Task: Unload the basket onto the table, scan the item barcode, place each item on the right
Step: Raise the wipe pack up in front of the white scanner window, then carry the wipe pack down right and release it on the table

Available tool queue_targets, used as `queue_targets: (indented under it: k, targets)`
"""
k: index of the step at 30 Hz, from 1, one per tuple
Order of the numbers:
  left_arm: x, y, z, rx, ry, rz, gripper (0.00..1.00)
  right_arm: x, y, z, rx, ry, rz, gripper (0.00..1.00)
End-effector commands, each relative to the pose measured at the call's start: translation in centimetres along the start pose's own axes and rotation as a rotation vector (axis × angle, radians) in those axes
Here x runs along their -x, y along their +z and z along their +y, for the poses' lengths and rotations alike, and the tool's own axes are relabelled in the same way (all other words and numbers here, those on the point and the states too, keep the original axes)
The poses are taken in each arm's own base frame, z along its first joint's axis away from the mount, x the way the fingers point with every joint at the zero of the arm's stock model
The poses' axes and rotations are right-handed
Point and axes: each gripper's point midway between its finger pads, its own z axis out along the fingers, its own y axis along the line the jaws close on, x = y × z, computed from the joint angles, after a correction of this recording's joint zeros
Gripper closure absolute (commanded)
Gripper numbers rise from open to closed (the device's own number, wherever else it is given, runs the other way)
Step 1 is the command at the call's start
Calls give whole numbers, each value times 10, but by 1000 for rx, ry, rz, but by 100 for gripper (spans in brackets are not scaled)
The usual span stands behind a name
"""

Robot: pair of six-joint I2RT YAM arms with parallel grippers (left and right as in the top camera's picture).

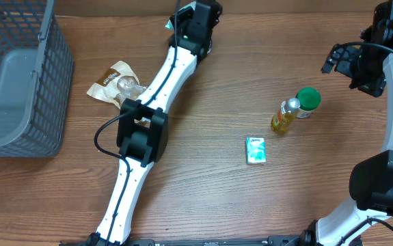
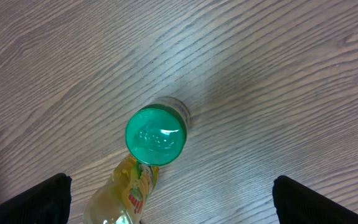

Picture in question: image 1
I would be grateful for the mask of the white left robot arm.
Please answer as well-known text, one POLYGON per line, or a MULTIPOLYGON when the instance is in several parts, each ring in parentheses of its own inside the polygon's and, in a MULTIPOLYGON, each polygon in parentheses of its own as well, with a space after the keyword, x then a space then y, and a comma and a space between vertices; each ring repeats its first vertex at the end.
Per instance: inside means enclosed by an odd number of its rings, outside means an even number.
POLYGON ((185 81, 210 53, 213 28, 222 12, 221 4, 213 0, 177 6, 170 16, 173 34, 167 57, 156 77, 136 99, 125 99, 120 114, 98 129, 101 133, 118 123, 118 152, 98 151, 117 158, 119 167, 105 216, 86 245, 123 245, 128 240, 143 183, 167 146, 168 111, 185 81))

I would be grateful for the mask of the small teal white box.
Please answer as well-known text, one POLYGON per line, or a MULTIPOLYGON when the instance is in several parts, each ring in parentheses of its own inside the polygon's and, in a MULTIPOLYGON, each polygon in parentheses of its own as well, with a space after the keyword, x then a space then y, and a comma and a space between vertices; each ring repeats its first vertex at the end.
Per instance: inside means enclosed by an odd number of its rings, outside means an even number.
POLYGON ((248 165, 263 164, 266 162, 265 139, 262 137, 247 137, 246 162, 248 165))

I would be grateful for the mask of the green-capped white bottle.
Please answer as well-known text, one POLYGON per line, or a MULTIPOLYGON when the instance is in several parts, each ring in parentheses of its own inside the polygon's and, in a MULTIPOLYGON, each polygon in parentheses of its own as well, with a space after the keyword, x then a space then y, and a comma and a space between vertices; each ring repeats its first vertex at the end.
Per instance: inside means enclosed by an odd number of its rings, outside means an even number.
POLYGON ((300 102, 299 113, 297 118, 304 119, 312 115, 314 110, 321 103, 321 95, 319 91, 313 87, 304 87, 296 95, 300 102))

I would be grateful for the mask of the cream brown bread bag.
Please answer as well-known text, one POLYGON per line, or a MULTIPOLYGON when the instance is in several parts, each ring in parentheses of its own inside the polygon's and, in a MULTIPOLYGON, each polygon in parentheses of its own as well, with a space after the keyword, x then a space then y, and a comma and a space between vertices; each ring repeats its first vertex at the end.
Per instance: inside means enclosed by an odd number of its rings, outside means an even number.
POLYGON ((125 99, 136 100, 147 87, 139 84, 137 75, 123 61, 111 66, 87 91, 87 95, 121 108, 125 99))

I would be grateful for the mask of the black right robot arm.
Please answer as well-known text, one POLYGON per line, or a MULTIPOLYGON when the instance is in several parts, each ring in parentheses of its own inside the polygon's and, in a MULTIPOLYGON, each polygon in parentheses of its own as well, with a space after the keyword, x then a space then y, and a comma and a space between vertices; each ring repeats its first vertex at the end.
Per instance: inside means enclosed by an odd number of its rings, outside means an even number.
POLYGON ((350 88, 380 97, 388 94, 385 138, 379 154, 351 172, 349 196, 328 216, 313 221, 298 245, 349 245, 376 223, 393 217, 393 0, 374 10, 359 42, 335 44, 321 71, 351 78, 350 88))

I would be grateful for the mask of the light teal snack packet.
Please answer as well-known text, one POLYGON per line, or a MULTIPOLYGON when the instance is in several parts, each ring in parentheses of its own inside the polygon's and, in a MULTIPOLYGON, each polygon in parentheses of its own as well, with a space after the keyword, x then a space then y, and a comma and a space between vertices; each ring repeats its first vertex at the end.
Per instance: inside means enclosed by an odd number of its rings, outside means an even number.
POLYGON ((179 26, 181 23, 192 19, 195 7, 196 2, 192 1, 191 3, 188 3, 184 7, 180 8, 177 14, 170 16, 168 22, 165 25, 165 28, 173 31, 176 25, 179 26))

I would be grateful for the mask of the yellow Vim dish soap bottle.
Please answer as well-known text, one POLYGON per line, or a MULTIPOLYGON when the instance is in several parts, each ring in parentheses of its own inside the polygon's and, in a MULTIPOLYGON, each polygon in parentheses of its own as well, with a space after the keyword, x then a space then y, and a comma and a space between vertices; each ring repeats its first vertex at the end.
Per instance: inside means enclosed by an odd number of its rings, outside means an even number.
POLYGON ((301 104, 298 98, 284 100, 271 120, 272 131, 283 135, 297 117, 300 106, 301 104))

